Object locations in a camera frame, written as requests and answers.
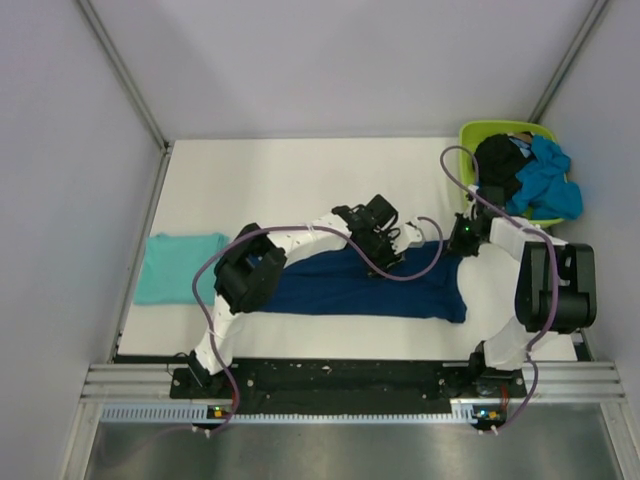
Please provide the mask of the dark blue printed t-shirt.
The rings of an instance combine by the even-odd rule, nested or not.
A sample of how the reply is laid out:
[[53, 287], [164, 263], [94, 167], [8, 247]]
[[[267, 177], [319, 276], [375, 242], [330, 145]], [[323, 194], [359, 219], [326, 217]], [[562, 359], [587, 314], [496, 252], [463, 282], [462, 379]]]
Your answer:
[[365, 315], [402, 318], [438, 318], [453, 324], [465, 322], [467, 307], [458, 287], [462, 258], [437, 256], [438, 243], [430, 241], [405, 252], [404, 261], [392, 269], [410, 276], [435, 266], [424, 276], [398, 282], [370, 276], [368, 267], [351, 248], [326, 252], [286, 268], [278, 288], [261, 310], [297, 315]]

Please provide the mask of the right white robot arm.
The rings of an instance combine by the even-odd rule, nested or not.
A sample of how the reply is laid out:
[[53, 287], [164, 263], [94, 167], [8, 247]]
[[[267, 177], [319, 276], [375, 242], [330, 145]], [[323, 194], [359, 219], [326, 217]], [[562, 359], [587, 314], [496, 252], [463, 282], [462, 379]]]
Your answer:
[[492, 244], [518, 262], [514, 315], [470, 354], [463, 381], [476, 394], [492, 395], [515, 381], [536, 347], [591, 326], [597, 314], [594, 249], [547, 234], [523, 217], [490, 203], [496, 187], [472, 188], [469, 208], [455, 215], [447, 251], [477, 256]]

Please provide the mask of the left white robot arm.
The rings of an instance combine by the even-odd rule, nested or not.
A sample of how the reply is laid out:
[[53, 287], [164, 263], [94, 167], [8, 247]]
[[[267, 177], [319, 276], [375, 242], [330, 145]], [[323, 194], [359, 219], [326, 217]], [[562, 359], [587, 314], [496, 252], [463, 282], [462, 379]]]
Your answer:
[[291, 228], [246, 225], [214, 262], [214, 305], [203, 308], [206, 333], [188, 360], [194, 387], [209, 397], [224, 390], [230, 338], [240, 329], [237, 318], [271, 300], [286, 268], [348, 246], [366, 257], [374, 273], [387, 273], [400, 263], [423, 236], [415, 224], [399, 225], [397, 218], [397, 210], [377, 195], [366, 205], [338, 206]]

